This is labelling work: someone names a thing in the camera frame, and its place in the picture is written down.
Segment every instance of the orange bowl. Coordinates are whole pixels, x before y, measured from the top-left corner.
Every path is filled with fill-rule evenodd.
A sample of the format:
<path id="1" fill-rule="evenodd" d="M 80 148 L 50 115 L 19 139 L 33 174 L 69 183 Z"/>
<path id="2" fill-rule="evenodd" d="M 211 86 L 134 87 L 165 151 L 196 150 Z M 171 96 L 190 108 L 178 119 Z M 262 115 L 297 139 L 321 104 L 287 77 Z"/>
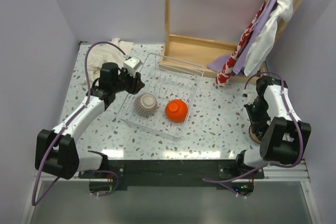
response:
<path id="1" fill-rule="evenodd" d="M 165 109 L 166 116 L 174 123 L 181 123 L 188 114 L 188 106 L 182 100 L 170 101 Z"/>

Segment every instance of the white wall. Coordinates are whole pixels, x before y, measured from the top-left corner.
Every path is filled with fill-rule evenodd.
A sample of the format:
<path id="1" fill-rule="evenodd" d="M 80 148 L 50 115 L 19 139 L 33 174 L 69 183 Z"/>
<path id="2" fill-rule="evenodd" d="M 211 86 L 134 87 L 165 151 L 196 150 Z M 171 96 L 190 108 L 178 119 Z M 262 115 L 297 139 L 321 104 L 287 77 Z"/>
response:
<path id="1" fill-rule="evenodd" d="M 335 223 L 336 0 L 304 0 L 268 59 L 312 133 L 305 159 L 324 223 Z"/>
<path id="2" fill-rule="evenodd" d="M 59 120 L 78 46 L 56 0 L 0 6 L 0 223 L 19 223 L 36 136 Z"/>
<path id="3" fill-rule="evenodd" d="M 80 40 L 164 41 L 164 0 L 57 0 Z M 238 42 L 264 0 L 171 0 L 171 32 Z"/>

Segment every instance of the wire dish rack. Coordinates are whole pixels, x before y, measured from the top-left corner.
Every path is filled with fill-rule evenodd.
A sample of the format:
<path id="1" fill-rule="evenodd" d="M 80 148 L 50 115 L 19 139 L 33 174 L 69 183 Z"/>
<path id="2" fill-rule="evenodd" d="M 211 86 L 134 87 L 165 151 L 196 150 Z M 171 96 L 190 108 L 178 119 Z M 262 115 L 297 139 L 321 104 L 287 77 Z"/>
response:
<path id="1" fill-rule="evenodd" d="M 200 65 L 163 55 L 148 54 L 139 71 L 145 87 L 137 95 L 127 95 L 118 117 L 130 126 L 151 133 L 173 138 L 181 137 L 204 71 L 204 67 Z M 152 94 L 157 101 L 158 109 L 149 117 L 138 115 L 134 108 L 136 97 L 145 93 Z M 181 123 L 173 123 L 165 115 L 166 105 L 175 99 L 184 101 L 188 106 L 187 117 Z"/>

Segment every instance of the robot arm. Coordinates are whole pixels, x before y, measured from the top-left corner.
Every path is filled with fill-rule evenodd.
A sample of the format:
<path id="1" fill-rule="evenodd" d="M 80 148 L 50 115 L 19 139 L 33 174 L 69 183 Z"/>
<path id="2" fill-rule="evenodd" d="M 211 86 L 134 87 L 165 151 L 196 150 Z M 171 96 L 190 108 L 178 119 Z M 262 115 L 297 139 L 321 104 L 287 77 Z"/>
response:
<path id="1" fill-rule="evenodd" d="M 263 76 L 257 80 L 257 98 L 245 105 L 251 127 L 250 133 L 261 141 L 259 150 L 244 153 L 244 164 L 263 167 L 268 164 L 292 165 L 299 157 L 299 136 L 293 118 L 298 122 L 303 140 L 303 152 L 311 132 L 310 124 L 301 121 L 289 98 L 286 82 L 281 91 L 280 80 Z"/>
<path id="2" fill-rule="evenodd" d="M 50 151 L 43 172 L 70 179 L 76 172 L 99 169 L 104 155 L 97 152 L 78 153 L 76 143 L 91 122 L 115 100 L 116 93 L 125 90 L 130 94 L 137 94 L 144 87 L 141 75 L 135 71 L 139 64 L 140 60 L 136 58 L 126 60 L 122 69 L 119 69 L 116 63 L 103 64 L 100 70 L 99 85 L 96 86 L 96 81 L 93 83 L 89 91 L 89 101 L 87 102 L 87 97 L 85 97 L 81 105 L 68 117 L 74 119 L 67 125 L 68 119 L 65 119 L 51 131 L 42 130 L 38 134 L 36 169 L 39 168 L 48 146 L 60 132 L 61 136 Z"/>

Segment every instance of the wooden board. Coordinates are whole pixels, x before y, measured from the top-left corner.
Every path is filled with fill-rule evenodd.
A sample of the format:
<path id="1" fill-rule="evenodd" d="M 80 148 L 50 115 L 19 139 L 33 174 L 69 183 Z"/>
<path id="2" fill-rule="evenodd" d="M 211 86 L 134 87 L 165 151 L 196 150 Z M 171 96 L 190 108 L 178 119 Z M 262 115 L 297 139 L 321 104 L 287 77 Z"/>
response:
<path id="1" fill-rule="evenodd" d="M 169 40 L 169 54 L 163 48 L 162 55 L 177 60 L 183 60 L 205 68 L 205 77 L 215 78 L 217 72 L 207 68 L 207 64 L 213 62 L 221 55 L 230 55 L 236 49 L 236 44 L 208 39 L 193 38 L 188 36 L 172 35 Z M 230 81 L 246 82 L 246 76 L 232 76 Z M 250 83 L 255 84 L 258 77 L 253 78 Z"/>

